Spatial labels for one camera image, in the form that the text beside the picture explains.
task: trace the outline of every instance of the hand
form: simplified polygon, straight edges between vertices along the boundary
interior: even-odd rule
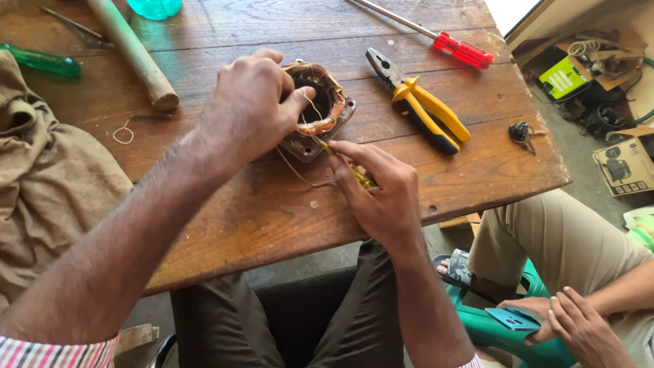
[[[584,367],[635,367],[602,316],[571,287],[563,291],[551,299],[549,323],[572,355]]]
[[[204,167],[233,175],[296,130],[307,98],[316,92],[296,90],[277,65],[282,59],[281,52],[264,48],[218,69],[201,122],[181,140]],[[290,94],[279,103],[282,92]]]
[[[540,322],[540,330],[527,335],[525,344],[542,344],[556,337],[549,324],[549,314],[547,313],[551,309],[551,300],[549,298],[530,297],[514,301],[503,301],[497,307],[520,310]]]
[[[417,171],[374,145],[331,141],[329,146],[361,165],[378,184],[365,190],[342,156],[330,157],[334,179],[359,225],[391,256],[402,254],[406,245],[424,246]]]

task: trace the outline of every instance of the blue smartphone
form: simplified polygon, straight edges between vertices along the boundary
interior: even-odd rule
[[[490,314],[504,327],[512,331],[539,331],[540,323],[534,318],[522,314],[517,310],[508,310],[501,308],[486,308],[486,313]]]

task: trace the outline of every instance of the wooden handle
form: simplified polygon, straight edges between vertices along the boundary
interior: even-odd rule
[[[134,31],[131,30],[116,5],[111,0],[87,0],[87,2],[105,26],[111,42],[145,83],[153,106],[159,111],[176,108],[179,96],[145,50]]]

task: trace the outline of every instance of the burlap cloth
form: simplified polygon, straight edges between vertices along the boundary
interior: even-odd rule
[[[131,188],[106,148],[59,123],[0,50],[0,312]]]

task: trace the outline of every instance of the wooden table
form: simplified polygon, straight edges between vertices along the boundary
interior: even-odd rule
[[[536,137],[538,155],[507,135],[527,121],[547,129],[513,57],[483,0],[383,1],[388,10],[432,30],[446,30],[493,53],[485,71],[430,47],[430,39],[347,0],[184,1],[164,21],[134,16],[130,24],[179,94],[172,122],[130,124],[135,137],[122,145],[112,133],[130,115],[156,113],[142,84],[114,50],[87,49],[36,5],[48,6],[101,30],[80,1],[38,0],[0,16],[0,41],[77,57],[77,83],[25,72],[27,84],[61,122],[91,133],[137,181],[179,132],[198,119],[219,65],[260,47],[327,67],[356,100],[356,113],[339,139],[376,144],[420,174],[422,222],[427,225],[550,191],[571,182],[551,135]],[[468,125],[472,139],[456,156],[434,150],[393,109],[390,91],[364,54],[374,47],[446,103]],[[326,155],[311,164],[292,160],[308,180],[332,178]],[[152,277],[157,293],[260,267],[366,238],[335,187],[311,189],[275,152],[249,164],[221,188],[182,232]]]

